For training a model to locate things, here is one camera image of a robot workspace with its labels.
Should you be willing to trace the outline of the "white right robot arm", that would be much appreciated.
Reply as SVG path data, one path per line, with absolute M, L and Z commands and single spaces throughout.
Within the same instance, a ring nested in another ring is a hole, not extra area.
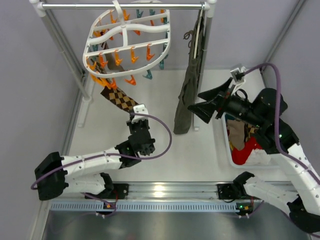
M 282 190 L 245 171 L 231 184 L 236 198 L 255 197 L 278 208 L 302 231 L 308 234 L 320 231 L 320 177 L 304 154 L 302 145 L 283 120 L 279 121 L 279 133 L 275 136 L 277 91 L 264 88 L 253 102 L 242 98 L 231 85 L 229 78 L 219 87 L 198 94 L 203 102 L 188 106 L 188 110 L 205 123 L 212 116 L 220 119 L 224 114 L 256 128 L 254 138 L 274 160 L 295 188 L 295 192 Z M 276 138 L 281 149 L 277 148 Z

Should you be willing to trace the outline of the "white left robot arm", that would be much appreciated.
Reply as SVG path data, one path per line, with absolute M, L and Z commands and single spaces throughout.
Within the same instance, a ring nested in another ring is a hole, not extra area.
M 55 199 L 62 194 L 86 193 L 106 198 L 114 189 L 109 170 L 133 167 L 140 157 L 155 151 L 155 139 L 149 132 L 149 121 L 127 121 L 130 135 L 115 147 L 104 151 L 76 156 L 50 153 L 34 170 L 38 198 Z

